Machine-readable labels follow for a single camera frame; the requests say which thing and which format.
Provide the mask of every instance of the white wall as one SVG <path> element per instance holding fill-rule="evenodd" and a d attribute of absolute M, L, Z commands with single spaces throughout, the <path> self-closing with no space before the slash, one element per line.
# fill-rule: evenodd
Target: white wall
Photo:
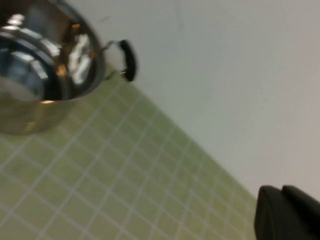
<path fill-rule="evenodd" d="M 319 0 L 70 2 L 104 41 L 132 41 L 136 86 L 253 194 L 320 199 Z"/>

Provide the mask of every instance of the pot handle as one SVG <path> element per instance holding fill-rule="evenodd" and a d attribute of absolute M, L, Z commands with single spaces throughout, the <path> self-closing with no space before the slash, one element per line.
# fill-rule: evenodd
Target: pot handle
<path fill-rule="evenodd" d="M 128 82 L 132 82 L 133 80 L 135 80 L 137 70 L 138 70 L 138 64 L 137 64 L 137 58 L 136 58 L 135 52 L 128 40 L 110 41 L 106 45 L 106 47 L 103 48 L 103 50 L 104 51 L 107 50 L 113 44 L 117 44 L 118 47 L 123 51 L 126 69 L 122 71 L 116 70 L 112 72 L 106 79 L 108 80 L 112 78 L 114 74 L 120 72 L 120 74 L 124 75 L 124 78 L 126 78 Z"/>

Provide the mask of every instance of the stainless steel pot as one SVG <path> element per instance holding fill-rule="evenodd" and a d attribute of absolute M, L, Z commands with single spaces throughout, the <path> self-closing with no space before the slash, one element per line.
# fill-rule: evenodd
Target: stainless steel pot
<path fill-rule="evenodd" d="M 123 50 L 127 69 L 121 73 L 133 81 L 137 63 L 129 42 L 102 47 L 92 28 L 64 1 L 0 1 L 0 52 L 19 52 L 38 64 L 30 68 L 30 61 L 19 61 L 20 68 L 34 75 L 25 84 L 23 75 L 13 79 L 9 74 L 15 61 L 0 57 L 0 132 L 29 134 L 59 123 L 106 78 L 104 51 L 111 44 Z"/>

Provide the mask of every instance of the green tile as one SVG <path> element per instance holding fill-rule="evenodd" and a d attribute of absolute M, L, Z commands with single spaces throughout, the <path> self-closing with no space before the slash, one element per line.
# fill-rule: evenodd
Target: green tile
<path fill-rule="evenodd" d="M 236 194 L 239 198 L 242 198 L 245 202 L 254 201 L 253 196 L 242 185 L 239 185 L 236 189 Z"/>
<path fill-rule="evenodd" d="M 248 204 L 249 204 L 249 210 L 255 212 L 257 209 L 257 199 L 251 196 L 251 198 L 249 198 Z"/>
<path fill-rule="evenodd" d="M 165 190 L 156 184 L 153 180 L 150 180 L 143 190 L 149 198 L 154 200 L 156 203 L 161 204 L 165 198 Z"/>
<path fill-rule="evenodd" d="M 161 133 L 158 129 L 156 129 L 153 126 L 149 126 L 145 135 L 151 139 L 153 142 L 155 142 L 158 145 L 162 145 L 164 144 L 164 142 L 166 141 L 166 135 L 164 135 L 163 133 Z"/>
<path fill-rule="evenodd" d="M 228 211 L 228 203 L 221 200 L 219 197 L 215 197 L 212 201 L 212 209 L 220 216 L 226 216 Z"/>
<path fill-rule="evenodd" d="M 238 214 L 234 213 L 233 211 L 230 212 L 229 223 L 235 229 L 242 232 L 245 227 L 244 219 L 241 218 Z"/>
<path fill-rule="evenodd" d="M 4 172 L 22 184 L 32 186 L 42 171 L 17 155 L 4 167 Z"/>
<path fill-rule="evenodd" d="M 14 149 L 10 149 L 4 144 L 0 144 L 0 165 L 3 164 L 13 153 Z"/>
<path fill-rule="evenodd" d="M 257 240 L 256 239 L 256 233 L 255 233 L 255 229 L 253 227 L 253 223 L 252 226 L 249 226 L 246 230 L 245 230 L 245 236 L 247 237 L 248 240 Z"/>
<path fill-rule="evenodd" d="M 71 240 L 78 239 L 81 232 L 63 217 L 58 216 L 48 228 L 46 234 L 54 240 Z"/>
<path fill-rule="evenodd" d="M 150 177 L 152 180 L 154 180 L 164 188 L 168 187 L 171 180 L 171 176 L 165 170 L 163 170 L 160 166 L 156 166 L 153 169 Z"/>
<path fill-rule="evenodd" d="M 216 195 L 218 195 L 224 202 L 228 203 L 230 201 L 231 198 L 231 190 L 227 189 L 224 185 L 222 185 L 221 183 L 218 184 L 215 189 L 214 192 Z"/>
<path fill-rule="evenodd" d="M 161 231 L 154 230 L 152 240 L 170 240 Z"/>
<path fill-rule="evenodd" d="M 178 202 L 174 197 L 168 195 L 163 208 L 170 213 L 177 221 L 179 221 L 184 215 L 186 206 Z"/>
<path fill-rule="evenodd" d="M 208 189 L 212 189 L 214 187 L 215 184 L 215 176 L 204 171 L 204 170 L 200 170 L 197 173 L 197 177 L 199 179 L 199 181 L 204 184 Z"/>
<path fill-rule="evenodd" d="M 222 236 L 208 227 L 205 231 L 204 240 L 223 240 Z"/>
<path fill-rule="evenodd" d="M 226 239 L 242 239 L 242 235 L 230 226 L 226 228 L 225 232 Z"/>
<path fill-rule="evenodd" d="M 77 122 L 73 116 L 67 116 L 59 125 L 70 136 L 75 136 L 83 127 L 83 123 Z"/>
<path fill-rule="evenodd" d="M 140 131 L 143 131 L 147 128 L 148 122 L 145 120 L 142 116 L 137 114 L 134 111 L 131 111 L 128 116 L 127 120 L 132 123 L 134 126 L 136 126 Z"/>
<path fill-rule="evenodd" d="M 82 173 L 75 170 L 65 156 L 62 156 L 51 168 L 51 173 L 73 187 L 80 179 Z"/>
<path fill-rule="evenodd" d="M 0 221 L 2 221 L 6 215 L 7 215 L 7 213 L 0 208 Z"/>
<path fill-rule="evenodd" d="M 192 232 L 196 236 L 200 236 L 204 228 L 203 220 L 191 211 L 188 211 L 188 213 L 186 214 L 184 225 L 187 229 L 189 229 L 190 232 Z"/>
<path fill-rule="evenodd" d="M 106 146 L 103 149 L 103 152 L 101 153 L 99 159 L 102 162 L 110 164 L 112 167 L 115 168 L 116 171 L 119 171 L 126 161 L 126 158 L 124 156 L 122 156 L 120 153 L 117 152 L 116 149 L 110 146 Z"/>
<path fill-rule="evenodd" d="M 152 159 L 154 159 L 160 151 L 160 146 L 150 141 L 147 136 L 142 137 L 138 147 L 142 152 Z"/>
<path fill-rule="evenodd" d="M 112 95 L 107 104 L 122 114 L 125 114 L 130 108 L 128 103 L 124 103 L 124 101 L 116 95 Z"/>
<path fill-rule="evenodd" d="M 232 199 L 232 206 L 233 208 L 242 216 L 245 216 L 246 213 L 247 213 L 247 205 L 246 205 L 246 202 L 238 197 L 238 196 L 235 196 L 233 199 Z"/>
<path fill-rule="evenodd" d="M 89 231 L 98 239 L 114 240 L 116 239 L 119 229 L 114 223 L 98 215 L 94 219 Z"/>
<path fill-rule="evenodd" d="M 112 72 L 114 70 L 114 68 L 110 65 L 107 65 L 107 67 L 109 68 L 108 71 Z M 101 93 L 102 93 L 102 96 L 104 97 L 105 96 L 104 94 L 106 93 L 107 90 L 114 93 L 116 88 L 122 87 L 125 84 L 126 84 L 125 81 L 120 76 L 113 76 L 109 79 L 105 79 L 104 83 L 101 84 L 100 87 L 98 87 L 97 89 L 103 90 Z"/>
<path fill-rule="evenodd" d="M 90 178 L 85 177 L 76 190 L 93 205 L 98 206 L 107 189 L 102 188 Z"/>
<path fill-rule="evenodd" d="M 171 239 L 175 237 L 178 226 L 178 223 L 168 213 L 161 213 L 157 227 Z"/>
<path fill-rule="evenodd" d="M 225 219 L 219 217 L 214 211 L 210 212 L 209 215 L 209 224 L 211 229 L 213 229 L 216 233 L 222 235 L 225 230 Z"/>
<path fill-rule="evenodd" d="M 188 172 L 184 167 L 180 168 L 177 172 L 176 178 L 187 187 L 191 187 L 195 181 L 195 176 Z"/>
<path fill-rule="evenodd" d="M 125 167 L 123 176 L 137 187 L 141 186 L 147 177 L 144 172 L 131 163 Z"/>
<path fill-rule="evenodd" d="M 190 173 L 195 174 L 199 169 L 200 159 L 194 159 L 189 156 L 183 156 L 182 166 Z"/>
<path fill-rule="evenodd" d="M 135 210 L 144 216 L 150 223 L 156 219 L 159 208 L 146 195 L 141 195 L 135 206 Z"/>
<path fill-rule="evenodd" d="M 38 136 L 40 137 L 39 139 L 41 141 L 46 141 L 58 149 L 64 148 L 65 145 L 72 138 L 72 135 L 66 136 L 66 134 L 63 133 L 58 128 L 53 128 L 53 129 L 49 129 L 47 131 L 41 132 L 39 133 Z"/>
<path fill-rule="evenodd" d="M 80 224 L 87 226 L 95 211 L 83 202 L 78 196 L 72 195 L 62 208 L 62 212 L 69 218 Z"/>
<path fill-rule="evenodd" d="M 93 153 L 98 153 L 104 144 L 97 134 L 88 128 L 79 135 L 76 141 L 80 142 Z"/>
<path fill-rule="evenodd" d="M 132 104 L 141 93 L 132 85 L 125 83 L 119 88 L 117 94 L 128 104 Z"/>
<path fill-rule="evenodd" d="M 114 186 L 113 192 L 128 204 L 132 204 L 138 194 L 138 190 L 129 183 L 119 180 Z"/>
<path fill-rule="evenodd" d="M 120 202 L 115 196 L 110 195 L 106 199 L 106 202 L 102 207 L 102 211 L 119 224 L 122 224 L 129 213 L 129 208 Z"/>
<path fill-rule="evenodd" d="M 49 176 L 45 176 L 34 191 L 56 207 L 60 206 L 68 195 L 68 191 Z"/>
<path fill-rule="evenodd" d="M 134 143 L 120 133 L 113 135 L 110 144 L 125 156 L 129 156 L 131 151 L 134 149 Z"/>
<path fill-rule="evenodd" d="M 85 150 L 82 146 L 73 143 L 65 152 L 74 163 L 78 164 L 83 169 L 86 169 L 89 164 L 95 159 L 91 153 Z"/>
<path fill-rule="evenodd" d="M 83 240 L 94 240 L 94 239 L 88 235 L 84 235 Z"/>
<path fill-rule="evenodd" d="M 93 109 L 97 109 L 104 102 L 104 100 L 95 92 L 86 95 L 83 101 L 85 101 Z"/>
<path fill-rule="evenodd" d="M 137 214 L 132 214 L 125 228 L 137 239 L 147 240 L 152 226 Z"/>
<path fill-rule="evenodd" d="M 232 189 L 234 187 L 234 185 L 236 184 L 235 179 L 225 170 L 223 170 L 219 176 L 221 182 L 224 183 L 224 185 L 230 189 Z"/>
<path fill-rule="evenodd" d="M 116 180 L 118 173 L 107 164 L 97 161 L 89 172 L 90 175 L 98 179 L 106 187 L 111 187 Z"/>
<path fill-rule="evenodd" d="M 131 162 L 145 171 L 148 171 L 152 166 L 151 160 L 139 150 L 133 153 Z"/>
<path fill-rule="evenodd" d="M 183 155 L 182 150 L 178 146 L 174 145 L 171 141 L 167 141 L 163 149 L 173 159 L 180 159 Z"/>
<path fill-rule="evenodd" d="M 173 132 L 170 135 L 170 138 L 173 142 L 175 142 L 181 148 L 184 148 L 190 139 L 188 135 L 179 127 L 176 127 L 173 130 Z"/>
<path fill-rule="evenodd" d="M 78 101 L 77 105 L 72 111 L 72 114 L 85 123 L 96 111 L 96 108 L 90 107 L 89 105 L 86 104 L 85 101 Z"/>
<path fill-rule="evenodd" d="M 89 126 L 105 140 L 109 139 L 114 132 L 114 128 L 108 125 L 100 115 L 94 117 Z"/>
<path fill-rule="evenodd" d="M 165 135 L 168 134 L 175 126 L 174 123 L 162 112 L 158 113 L 152 125 Z"/>
<path fill-rule="evenodd" d="M 162 152 L 158 160 L 159 165 L 168 170 L 171 174 L 174 173 L 177 167 L 177 162 L 174 161 L 167 153 Z"/>
<path fill-rule="evenodd" d="M 43 165 L 44 167 L 48 167 L 58 154 L 58 152 L 55 152 L 51 148 L 43 145 L 38 139 L 32 139 L 23 148 L 21 153 L 26 154 L 33 161 Z"/>
<path fill-rule="evenodd" d="M 255 221 L 255 211 L 248 211 L 246 219 L 249 223 L 253 223 Z"/>
<path fill-rule="evenodd" d="M 207 213 L 207 211 L 209 209 L 208 205 L 205 205 L 196 196 L 193 196 L 191 198 L 191 202 L 190 202 L 189 208 L 202 219 L 204 219 L 206 217 L 206 213 Z"/>
<path fill-rule="evenodd" d="M 118 126 L 121 120 L 125 117 L 121 112 L 116 109 L 112 109 L 109 105 L 106 105 L 99 111 L 99 116 L 111 126 Z"/>
<path fill-rule="evenodd" d="M 12 208 L 24 195 L 25 190 L 15 182 L 0 175 L 0 204 Z"/>
<path fill-rule="evenodd" d="M 213 176 L 217 176 L 222 170 L 222 168 L 209 156 L 203 159 L 202 169 Z"/>
<path fill-rule="evenodd" d="M 134 111 L 147 119 L 150 119 L 157 111 L 157 107 L 154 106 L 147 98 L 142 97 L 135 105 Z"/>
<path fill-rule="evenodd" d="M 204 156 L 205 152 L 201 149 L 201 147 L 195 142 L 192 141 L 187 153 L 190 155 L 191 158 L 195 158 L 195 159 L 202 159 L 202 157 Z"/>
<path fill-rule="evenodd" d="M 29 194 L 16 209 L 20 217 L 38 229 L 43 229 L 55 212 L 33 194 Z"/>
<path fill-rule="evenodd" d="M 172 188 L 170 189 L 170 192 L 173 196 L 175 196 L 181 203 L 186 204 L 189 195 L 190 190 L 186 188 L 180 181 L 175 180 L 172 183 Z"/>
<path fill-rule="evenodd" d="M 6 144 L 0 145 L 0 160 L 9 157 L 15 149 L 17 149 L 21 144 L 25 143 L 28 139 L 33 138 L 32 135 L 10 135 L 1 134 L 2 139 L 12 146 L 12 149 L 8 148 Z"/>
<path fill-rule="evenodd" d="M 0 239 L 3 240 L 31 240 L 37 235 L 17 219 L 10 217 L 0 228 Z"/>
<path fill-rule="evenodd" d="M 190 232 L 188 232 L 185 229 L 181 230 L 180 239 L 181 240 L 197 240 L 197 238 L 194 235 L 192 235 Z"/>
<path fill-rule="evenodd" d="M 118 240 L 134 240 L 131 236 L 122 233 Z"/>
<path fill-rule="evenodd" d="M 129 121 L 125 120 L 120 126 L 121 133 L 132 142 L 137 142 L 141 132 L 137 130 Z"/>
<path fill-rule="evenodd" d="M 206 188 L 202 183 L 199 181 L 196 181 L 194 184 L 194 192 L 198 195 L 200 199 L 205 201 L 207 204 L 210 201 L 211 193 L 210 189 Z"/>

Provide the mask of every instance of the black handle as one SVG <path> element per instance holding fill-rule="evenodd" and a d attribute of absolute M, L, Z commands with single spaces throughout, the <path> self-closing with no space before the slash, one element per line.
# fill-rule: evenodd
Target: black handle
<path fill-rule="evenodd" d="M 138 70 L 136 55 L 128 40 L 120 41 L 119 47 L 123 50 L 125 56 L 126 69 L 123 71 L 124 77 L 129 82 L 132 82 L 133 80 L 135 80 L 136 73 Z"/>

